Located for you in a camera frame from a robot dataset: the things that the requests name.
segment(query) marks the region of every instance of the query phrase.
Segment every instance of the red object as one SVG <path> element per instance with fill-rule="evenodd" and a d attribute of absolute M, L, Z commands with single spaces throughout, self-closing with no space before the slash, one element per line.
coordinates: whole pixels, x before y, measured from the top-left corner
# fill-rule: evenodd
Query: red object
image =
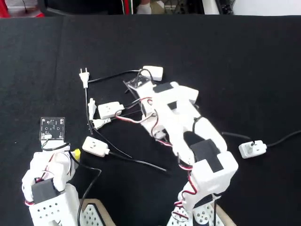
<path fill-rule="evenodd" d="M 8 7 L 5 3 L 5 0 L 0 0 L 0 17 L 9 18 Z"/>
<path fill-rule="evenodd" d="M 45 17 L 43 13 L 37 14 L 36 17 Z"/>
<path fill-rule="evenodd" d="M 125 5 L 125 8 L 126 8 L 125 13 L 126 13 L 126 14 L 130 14 L 130 6 L 129 6 L 129 3 L 128 3 L 128 0 L 125 0 L 125 1 L 124 1 L 124 5 Z"/>

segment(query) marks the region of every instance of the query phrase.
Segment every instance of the black tablecloth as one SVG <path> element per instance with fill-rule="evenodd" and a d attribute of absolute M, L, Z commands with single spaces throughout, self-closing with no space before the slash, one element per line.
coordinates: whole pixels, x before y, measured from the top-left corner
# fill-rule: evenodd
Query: black tablecloth
<path fill-rule="evenodd" d="M 199 90 L 197 104 L 219 131 L 271 143 L 301 128 L 301 17 L 77 16 L 0 20 L 0 224 L 31 225 L 21 179 L 40 150 L 41 116 L 66 117 L 66 140 L 89 135 L 79 68 L 98 78 L 143 65 L 164 67 L 164 81 Z M 122 79 L 91 84 L 98 104 L 130 103 Z M 86 153 L 103 170 L 89 198 L 100 199 L 117 225 L 164 225 L 187 181 L 171 150 L 140 125 L 115 121 L 101 132 L 161 173 Z M 300 137 L 243 160 L 243 140 L 226 137 L 239 168 L 218 201 L 239 226 L 300 225 Z M 94 173 L 78 169 L 83 195 Z"/>

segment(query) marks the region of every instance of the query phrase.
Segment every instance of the white robot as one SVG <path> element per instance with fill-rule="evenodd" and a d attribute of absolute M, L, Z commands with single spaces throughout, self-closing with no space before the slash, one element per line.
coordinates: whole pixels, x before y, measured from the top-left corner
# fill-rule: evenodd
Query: white robot
<path fill-rule="evenodd" d="M 192 226 L 193 217 L 200 225 L 213 225 L 210 204 L 228 188 L 238 164 L 221 135 L 195 108 L 197 90 L 176 82 L 156 85 L 153 78 L 160 76 L 142 70 L 148 73 L 141 71 L 126 83 L 140 97 L 141 125 L 158 142 L 172 147 L 179 166 L 188 172 L 168 225 Z M 163 140 L 167 134 L 169 142 Z"/>
<path fill-rule="evenodd" d="M 195 108 L 197 90 L 176 82 L 156 85 L 151 74 L 141 72 L 126 85 L 139 96 L 133 104 L 141 104 L 142 119 L 119 116 L 119 110 L 115 117 L 144 126 L 150 136 L 172 148 L 179 166 L 188 172 L 188 182 L 178 194 L 167 225 L 192 226 L 197 222 L 212 226 L 215 216 L 211 203 L 228 188 L 238 164 L 221 135 Z M 42 147 L 47 150 L 65 145 L 63 141 L 45 141 Z M 35 226 L 78 225 L 78 194 L 74 186 L 67 184 L 76 164 L 65 152 L 68 149 L 66 145 L 35 153 L 22 179 L 25 204 L 29 205 Z M 87 225 L 82 216 L 80 224 Z"/>

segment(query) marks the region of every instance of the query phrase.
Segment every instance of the electrical plug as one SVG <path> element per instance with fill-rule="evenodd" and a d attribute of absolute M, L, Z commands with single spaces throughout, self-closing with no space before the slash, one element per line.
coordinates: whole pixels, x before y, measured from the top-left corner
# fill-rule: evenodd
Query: electrical plug
<path fill-rule="evenodd" d="M 88 103 L 88 108 L 89 108 L 89 119 L 91 121 L 94 119 L 94 114 L 96 111 L 95 100 L 93 98 L 90 98 L 90 102 Z"/>
<path fill-rule="evenodd" d="M 110 123 L 111 119 L 94 119 L 93 124 L 96 130 L 100 129 L 104 124 Z"/>
<path fill-rule="evenodd" d="M 255 157 L 267 152 L 267 146 L 262 142 L 262 140 L 243 143 L 238 146 L 238 149 L 244 159 Z"/>
<path fill-rule="evenodd" d="M 82 69 L 80 69 L 79 76 L 80 76 L 80 79 L 83 82 L 84 89 L 88 88 L 88 81 L 89 81 L 90 73 L 87 71 L 87 68 L 86 68 L 85 72 L 83 72 Z"/>
<path fill-rule="evenodd" d="M 93 137 L 87 137 L 82 148 L 85 152 L 99 157 L 104 157 L 110 152 L 108 145 L 105 142 L 97 140 Z"/>

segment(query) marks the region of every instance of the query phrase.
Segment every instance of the black cable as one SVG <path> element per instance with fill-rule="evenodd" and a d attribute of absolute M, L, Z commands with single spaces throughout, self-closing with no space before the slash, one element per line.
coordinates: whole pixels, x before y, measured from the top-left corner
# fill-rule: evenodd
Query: black cable
<path fill-rule="evenodd" d="M 198 118 L 194 118 L 194 122 L 192 124 L 192 132 L 194 132 L 196 123 L 202 118 L 202 116 L 199 116 Z"/>
<path fill-rule="evenodd" d="M 87 122 L 88 122 L 88 126 L 89 126 L 89 131 L 91 133 L 91 135 L 93 135 L 93 130 L 92 130 L 92 126 L 90 123 L 90 119 L 89 119 L 89 110 L 88 110 L 88 88 L 85 88 L 85 101 L 86 101 L 86 117 L 87 117 Z"/>
<path fill-rule="evenodd" d="M 239 138 L 243 138 L 249 141 L 253 141 L 253 139 L 251 139 L 250 137 L 244 136 L 244 135 L 240 135 L 237 133 L 229 133 L 229 132 L 221 132 L 222 135 L 226 135 L 226 136 L 231 136 L 231 137 L 239 137 Z"/>
<path fill-rule="evenodd" d="M 73 159 L 73 161 L 75 161 L 79 166 L 84 167 L 84 168 L 86 168 L 86 169 L 88 169 L 88 170 L 95 170 L 95 171 L 98 171 L 98 174 L 97 174 L 97 175 L 95 176 L 95 178 L 91 181 L 90 185 L 88 186 L 88 188 L 87 188 L 86 191 L 84 192 L 83 197 L 82 197 L 82 199 L 81 199 L 81 201 L 80 201 L 80 203 L 79 203 L 79 210 L 78 210 L 78 212 L 77 212 L 77 225 L 80 226 L 80 212 L 81 212 L 81 208 L 82 208 L 82 206 L 83 206 L 84 200 L 85 200 L 86 196 L 88 195 L 88 193 L 89 193 L 91 187 L 94 185 L 94 183 L 96 182 L 96 180 L 99 178 L 99 176 L 100 176 L 100 174 L 101 174 L 102 171 L 101 171 L 101 169 L 93 168 L 93 167 L 90 167 L 90 166 L 86 166 L 85 164 L 83 164 L 83 163 L 77 161 L 77 160 L 73 157 L 73 155 L 72 155 L 72 153 L 71 153 L 70 150 L 69 150 L 69 155 L 70 155 L 70 157 Z"/>
<path fill-rule="evenodd" d="M 214 201 L 214 205 L 213 205 L 213 226 L 216 226 L 216 200 Z"/>
<path fill-rule="evenodd" d="M 141 112 L 140 110 L 137 110 L 137 111 L 129 112 L 129 113 L 126 113 L 126 114 L 121 114 L 120 116 L 121 116 L 121 117 L 124 117 L 124 116 L 129 116 L 129 115 L 136 114 L 136 113 L 140 113 L 140 112 Z"/>
<path fill-rule="evenodd" d="M 114 156 L 116 156 L 117 158 L 120 158 L 120 159 L 123 159 L 123 160 L 126 160 L 126 161 L 132 161 L 132 162 L 136 162 L 136 163 L 141 163 L 141 164 L 144 164 L 144 165 L 147 165 L 147 166 L 154 167 L 154 168 L 156 168 L 156 169 L 158 169 L 158 170 L 161 170 L 161 171 L 164 171 L 164 172 L 167 171 L 166 169 L 164 169 L 164 168 L 162 168 L 162 167 L 156 166 L 156 165 L 151 164 L 151 163 L 146 162 L 146 161 L 141 161 L 141 160 L 136 160 L 136 159 L 129 159 L 129 158 L 123 157 L 123 156 L 121 156 L 121 155 L 119 155 L 119 154 L 116 154 L 116 153 L 114 153 L 114 152 L 109 152 L 109 154 L 114 155 Z"/>
<path fill-rule="evenodd" d="M 44 146 L 46 145 L 47 142 L 48 142 L 48 140 L 47 140 L 45 143 L 43 143 L 43 145 L 42 145 L 42 150 L 43 150 L 43 151 L 47 151 L 47 152 L 55 151 L 55 150 L 58 150 L 58 149 L 61 149 L 61 148 L 63 148 L 63 147 L 66 147 L 66 146 L 69 146 L 69 145 L 70 145 L 69 142 L 66 142 L 65 144 L 63 144 L 63 145 L 61 145 L 61 146 L 58 146 L 58 147 L 54 147 L 54 148 L 44 148 Z"/>
<path fill-rule="evenodd" d="M 26 5 L 25 5 L 24 0 L 22 0 L 22 2 L 23 2 L 23 4 L 24 4 L 25 13 L 27 13 L 28 11 L 27 11 L 27 8 L 26 8 Z"/>
<path fill-rule="evenodd" d="M 117 151 L 119 151 L 120 153 L 123 153 L 124 155 L 128 156 L 129 158 L 133 158 L 132 156 L 128 155 L 127 153 L 124 153 L 123 151 L 121 151 L 119 148 L 117 148 L 114 144 L 112 144 L 103 134 L 101 134 L 100 132 L 97 131 L 97 129 L 95 129 L 95 127 L 92 127 L 93 130 L 102 137 L 102 139 L 104 139 L 107 143 L 109 143 L 114 149 L 116 149 Z"/>
<path fill-rule="evenodd" d="M 272 143 L 272 144 L 267 145 L 267 147 L 273 147 L 273 146 L 276 146 L 276 145 L 282 143 L 283 141 L 285 141 L 286 139 L 288 139 L 288 138 L 290 138 L 290 137 L 292 137 L 292 136 L 295 136 L 295 135 L 297 135 L 297 134 L 300 134 L 300 133 L 301 133 L 301 130 L 298 130 L 298 131 L 295 131 L 295 132 L 293 132 L 293 133 L 290 133 L 290 134 L 286 135 L 285 137 L 281 138 L 280 140 L 278 140 L 278 141 L 276 141 L 276 142 L 274 142 L 274 143 Z"/>
<path fill-rule="evenodd" d="M 131 94 L 134 96 L 134 98 L 137 100 L 137 99 L 140 99 L 135 93 L 134 91 L 132 91 L 132 89 L 128 86 L 128 84 L 125 82 L 125 81 L 122 81 L 123 84 L 125 84 L 125 86 L 127 87 L 127 90 L 129 90 L 131 92 Z M 141 108 L 141 112 L 143 113 L 144 116 L 146 116 L 146 111 L 144 109 L 144 106 L 141 104 L 141 102 L 139 101 L 139 105 L 140 105 L 140 108 Z"/>
<path fill-rule="evenodd" d="M 115 77 L 118 77 L 118 76 L 121 76 L 121 75 L 124 75 L 124 74 L 127 74 L 127 73 L 133 73 L 133 72 L 139 72 L 139 70 L 124 71 L 124 72 L 121 72 L 121 73 L 118 73 L 118 74 L 109 75 L 107 77 L 93 79 L 93 80 L 88 81 L 88 83 L 97 82 L 97 81 L 104 81 L 104 80 L 108 80 L 108 79 L 111 79 L 111 78 L 115 78 Z"/>
<path fill-rule="evenodd" d="M 150 80 L 151 80 L 151 81 L 154 81 L 154 78 L 153 78 L 151 72 L 150 72 L 148 69 L 146 69 L 146 68 L 140 69 L 140 70 L 138 71 L 137 77 L 138 77 L 138 76 L 141 74 L 141 72 L 143 72 L 143 71 L 147 71 L 147 72 L 150 74 Z"/>

